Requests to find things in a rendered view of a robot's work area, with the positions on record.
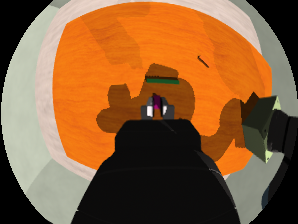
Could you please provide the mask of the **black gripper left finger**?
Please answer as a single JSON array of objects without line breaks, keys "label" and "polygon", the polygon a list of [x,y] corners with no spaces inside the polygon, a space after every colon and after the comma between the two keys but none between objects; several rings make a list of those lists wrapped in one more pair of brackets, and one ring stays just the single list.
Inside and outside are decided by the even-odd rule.
[{"label": "black gripper left finger", "polygon": [[[153,106],[153,116],[152,116]],[[154,117],[154,97],[149,97],[146,105],[142,105],[141,109],[141,120],[153,120]]]}]

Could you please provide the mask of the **magenta rod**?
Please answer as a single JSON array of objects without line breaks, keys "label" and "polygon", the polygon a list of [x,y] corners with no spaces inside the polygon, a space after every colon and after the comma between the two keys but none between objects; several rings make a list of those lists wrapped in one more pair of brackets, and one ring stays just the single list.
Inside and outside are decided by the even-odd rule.
[{"label": "magenta rod", "polygon": [[160,95],[154,95],[154,109],[160,109]]}]

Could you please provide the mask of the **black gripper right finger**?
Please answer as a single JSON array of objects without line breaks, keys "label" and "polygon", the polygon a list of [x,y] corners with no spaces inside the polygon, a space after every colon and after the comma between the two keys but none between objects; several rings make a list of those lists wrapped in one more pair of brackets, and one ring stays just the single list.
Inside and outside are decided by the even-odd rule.
[{"label": "black gripper right finger", "polygon": [[[169,105],[165,97],[160,97],[160,114],[161,117],[163,117],[163,120],[166,119],[174,119],[174,112],[175,112],[175,107],[174,105]],[[162,110],[163,106],[163,110]]]}]

